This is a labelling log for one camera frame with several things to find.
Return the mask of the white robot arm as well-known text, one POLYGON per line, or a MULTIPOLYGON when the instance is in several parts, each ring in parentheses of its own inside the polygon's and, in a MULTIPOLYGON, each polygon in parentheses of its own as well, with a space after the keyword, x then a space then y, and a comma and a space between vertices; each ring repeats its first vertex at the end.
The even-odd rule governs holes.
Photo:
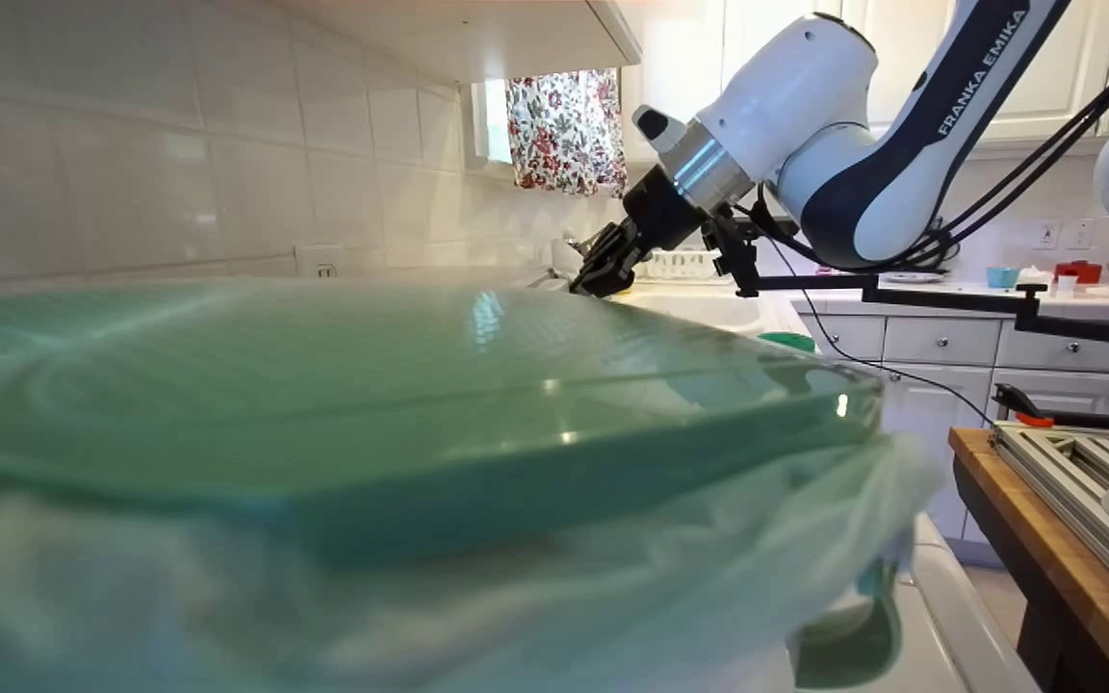
POLYGON ((636 108, 657 166, 622 193, 622 218, 581 249, 569 289, 622 294, 650 249, 705 231, 713 213, 770 189, 821 265, 866 268, 903 256, 934 218, 1065 0, 958 0, 895 121, 866 126, 877 50, 811 10, 759 48, 693 121, 636 108))

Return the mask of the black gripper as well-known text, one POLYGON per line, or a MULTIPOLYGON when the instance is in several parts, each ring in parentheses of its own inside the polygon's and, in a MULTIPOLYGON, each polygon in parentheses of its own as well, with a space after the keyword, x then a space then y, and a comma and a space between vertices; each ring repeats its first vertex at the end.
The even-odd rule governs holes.
POLYGON ((675 249, 705 225, 660 171, 646 171, 622 193, 622 218, 603 231, 574 275, 569 289, 586 298, 617 298, 636 281, 636 261, 650 249, 675 249))

